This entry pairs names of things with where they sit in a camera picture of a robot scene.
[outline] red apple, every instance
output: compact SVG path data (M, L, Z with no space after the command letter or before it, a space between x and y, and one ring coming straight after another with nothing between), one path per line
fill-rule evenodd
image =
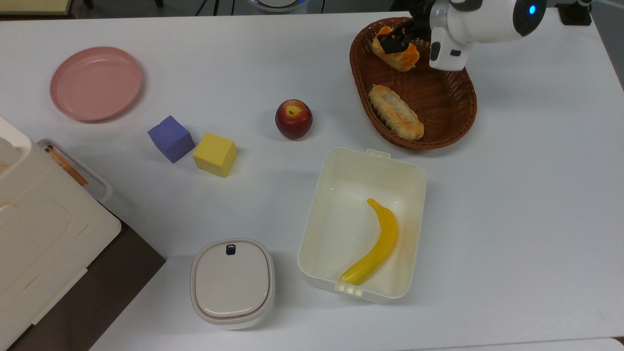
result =
M308 133L312 126L312 112L302 101L286 100L275 112L275 124L285 137L295 140Z

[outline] cube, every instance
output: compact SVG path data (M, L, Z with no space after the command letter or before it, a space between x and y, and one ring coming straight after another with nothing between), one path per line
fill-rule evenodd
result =
M236 146L229 139L206 133L193 152L193 159L197 168L225 178L236 159Z
M171 163L176 163L195 147L191 134L172 116L151 128L147 134Z

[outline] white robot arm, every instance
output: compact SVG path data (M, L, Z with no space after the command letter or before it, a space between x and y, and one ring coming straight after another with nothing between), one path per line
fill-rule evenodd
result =
M546 0L421 0L414 9L411 23L380 36L384 51L404 51L413 35L430 29L429 65L460 71L475 42L511 41L533 32Z

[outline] brown basket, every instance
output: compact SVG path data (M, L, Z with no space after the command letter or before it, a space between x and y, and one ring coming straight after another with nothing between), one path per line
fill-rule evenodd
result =
M385 140L408 149L438 149L458 141L472 127L477 114L477 96L465 69L446 72L429 67L431 45L426 41L412 40L421 58L407 72L395 70L373 53L371 44L383 26L395 28L408 19L386 18L362 29L351 45L351 70L364 111ZM373 84L394 90L416 112L425 127L420 140L399 137L379 119L368 101Z

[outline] pastry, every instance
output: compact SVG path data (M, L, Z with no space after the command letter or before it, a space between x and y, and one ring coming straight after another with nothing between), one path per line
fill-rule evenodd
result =
M368 99L381 120L390 130L407 140L418 140L424 135L424 125L418 115L390 88L375 85Z
M384 26L379 30L377 36L382 34L388 34L392 32L392 29L388 26ZM387 64L395 68L399 72L407 72L415 66L416 61L420 58L420 54L416 50L416 46L414 44L409 44L407 50L403 52L396 52L394 54L386 54L384 49L381 47L379 43L379 39L375 37L373 40L373 45L371 49L375 53L375 55L379 56L383 61L386 61Z

